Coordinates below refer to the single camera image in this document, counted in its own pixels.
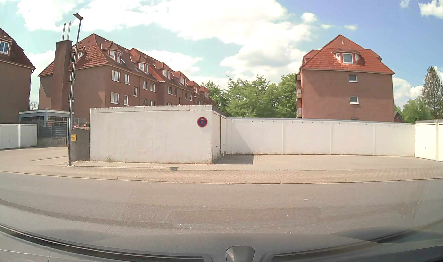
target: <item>green tree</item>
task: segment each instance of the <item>green tree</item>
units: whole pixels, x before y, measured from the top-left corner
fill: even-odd
[[[393,102],[393,104],[395,105],[395,112],[401,113],[401,108],[397,106],[396,103]]]
[[[423,103],[422,97],[409,99],[403,106],[401,116],[406,123],[415,123],[418,120],[429,120],[431,118],[430,109]]]
[[[443,83],[434,67],[427,69],[422,89],[422,101],[430,109],[433,119],[443,118]]]
[[[272,99],[267,94],[269,88],[276,85],[257,75],[252,81],[229,78],[228,112],[234,117],[272,117],[274,108]]]
[[[219,85],[210,79],[207,83],[202,82],[202,86],[205,86],[210,91],[210,98],[212,98],[216,103],[217,107],[230,116],[228,113],[229,97],[228,92],[225,89],[220,88]]]
[[[278,85],[268,88],[267,95],[274,108],[272,117],[296,117],[296,74],[283,75]]]

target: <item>sky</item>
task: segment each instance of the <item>sky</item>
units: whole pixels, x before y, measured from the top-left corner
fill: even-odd
[[[443,0],[0,0],[2,27],[36,67],[53,61],[63,24],[134,47],[199,84],[297,73],[302,56],[337,35],[374,50],[395,74],[395,103],[421,94],[427,68],[443,82]]]

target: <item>lamp pole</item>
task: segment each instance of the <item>lamp pole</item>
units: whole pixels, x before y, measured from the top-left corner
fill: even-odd
[[[74,48],[74,62],[73,62],[73,75],[71,80],[71,93],[70,93],[70,120],[68,125],[68,165],[71,166],[71,132],[72,132],[72,124],[74,119],[73,116],[73,89],[74,89],[74,72],[76,71],[76,61],[78,60],[78,42],[79,42],[79,31],[81,30],[81,21],[84,19],[78,13],[74,14],[74,16],[79,19],[79,27],[78,27],[78,36],[76,37],[76,48]]]

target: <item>red brick building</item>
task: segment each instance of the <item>red brick building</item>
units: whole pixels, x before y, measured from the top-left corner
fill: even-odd
[[[374,51],[338,35],[303,57],[297,117],[394,122],[393,74]]]
[[[23,49],[0,27],[0,122],[19,122],[29,110],[31,74],[35,67]]]
[[[40,77],[39,109],[69,110],[75,46],[56,43],[55,60]],[[96,34],[78,44],[74,80],[75,117],[89,120],[91,108],[213,104],[209,91],[190,86],[172,70],[137,49],[126,49]]]

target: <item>brick chimney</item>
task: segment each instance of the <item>brick chimney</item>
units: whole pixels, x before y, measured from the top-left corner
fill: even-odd
[[[71,84],[68,69],[71,63],[73,41],[64,40],[56,43],[55,62],[53,63],[53,79],[51,82],[51,109],[69,110],[68,94]]]

